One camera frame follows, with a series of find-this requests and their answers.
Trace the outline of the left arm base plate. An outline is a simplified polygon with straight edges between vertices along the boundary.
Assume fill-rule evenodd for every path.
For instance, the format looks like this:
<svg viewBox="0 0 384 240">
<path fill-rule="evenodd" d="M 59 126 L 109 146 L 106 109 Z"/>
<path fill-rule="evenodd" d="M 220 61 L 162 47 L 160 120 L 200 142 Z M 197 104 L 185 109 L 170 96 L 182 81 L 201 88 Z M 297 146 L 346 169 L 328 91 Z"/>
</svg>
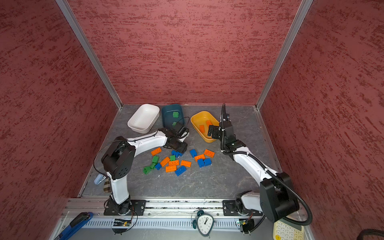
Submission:
<svg viewBox="0 0 384 240">
<path fill-rule="evenodd" d="M 104 216 L 142 216 L 146 208 L 146 200 L 127 200 L 118 205 L 114 200 L 105 202 Z"/>
</svg>

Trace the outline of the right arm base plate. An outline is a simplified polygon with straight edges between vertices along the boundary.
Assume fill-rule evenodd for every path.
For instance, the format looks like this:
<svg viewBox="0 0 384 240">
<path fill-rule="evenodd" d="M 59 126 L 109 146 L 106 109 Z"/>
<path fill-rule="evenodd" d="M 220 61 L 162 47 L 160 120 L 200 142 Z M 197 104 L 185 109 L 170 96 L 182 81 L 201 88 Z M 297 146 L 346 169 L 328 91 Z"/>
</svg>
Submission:
<svg viewBox="0 0 384 240">
<path fill-rule="evenodd" d="M 261 217 L 263 214 L 259 211 L 246 209 L 239 199 L 223 200 L 223 213 L 226 217 Z"/>
</svg>

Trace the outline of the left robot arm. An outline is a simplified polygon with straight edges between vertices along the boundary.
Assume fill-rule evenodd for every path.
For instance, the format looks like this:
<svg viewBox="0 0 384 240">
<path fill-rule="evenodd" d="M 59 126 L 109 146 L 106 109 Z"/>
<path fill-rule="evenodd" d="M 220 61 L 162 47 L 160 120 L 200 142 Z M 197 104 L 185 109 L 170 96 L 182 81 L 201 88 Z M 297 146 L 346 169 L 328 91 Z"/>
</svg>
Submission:
<svg viewBox="0 0 384 240">
<path fill-rule="evenodd" d="M 159 147 L 171 148 L 183 154 L 188 147 L 185 139 L 189 132 L 186 127 L 175 127 L 161 128 L 152 134 L 138 138 L 117 137 L 102 157 L 102 164 L 111 186 L 111 195 L 108 200 L 110 208 L 118 215 L 126 215 L 131 211 L 127 175 L 137 155 Z"/>
</svg>

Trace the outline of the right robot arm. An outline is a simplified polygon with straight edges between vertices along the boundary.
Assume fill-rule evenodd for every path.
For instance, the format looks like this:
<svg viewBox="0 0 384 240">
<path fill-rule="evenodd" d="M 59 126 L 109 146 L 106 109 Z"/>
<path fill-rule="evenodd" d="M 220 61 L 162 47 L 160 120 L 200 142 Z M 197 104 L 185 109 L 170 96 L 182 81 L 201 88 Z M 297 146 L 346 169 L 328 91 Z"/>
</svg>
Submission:
<svg viewBox="0 0 384 240">
<path fill-rule="evenodd" d="M 253 155 L 246 144 L 237 139 L 231 121 L 210 125 L 208 136 L 220 140 L 221 152 L 240 164 L 259 185 L 258 194 L 242 195 L 244 208 L 260 211 L 272 222 L 283 219 L 299 226 L 313 222 L 312 211 L 294 190 L 290 176 L 278 173 Z"/>
</svg>

